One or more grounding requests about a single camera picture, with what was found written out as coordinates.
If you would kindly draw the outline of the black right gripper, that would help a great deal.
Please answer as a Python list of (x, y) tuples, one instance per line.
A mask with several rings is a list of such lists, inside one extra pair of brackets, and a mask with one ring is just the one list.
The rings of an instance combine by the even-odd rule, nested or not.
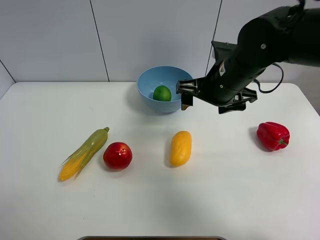
[(257, 92), (247, 88), (267, 65), (241, 57), (227, 57), (214, 65), (202, 79), (179, 80), (176, 93), (180, 94), (181, 110), (193, 106), (193, 98), (218, 106), (218, 113), (244, 111), (246, 102), (258, 99)]

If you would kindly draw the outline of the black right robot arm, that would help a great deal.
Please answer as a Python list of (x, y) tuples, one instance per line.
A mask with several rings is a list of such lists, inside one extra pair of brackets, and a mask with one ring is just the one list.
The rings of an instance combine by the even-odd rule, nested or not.
[(176, 92), (181, 109), (193, 99), (218, 107), (224, 114), (243, 111), (257, 100), (257, 91), (248, 88), (265, 69), (281, 62), (303, 66), (320, 65), (320, 10), (305, 8), (305, 2), (282, 6), (246, 23), (237, 44), (213, 41), (215, 63), (208, 74), (180, 80)]

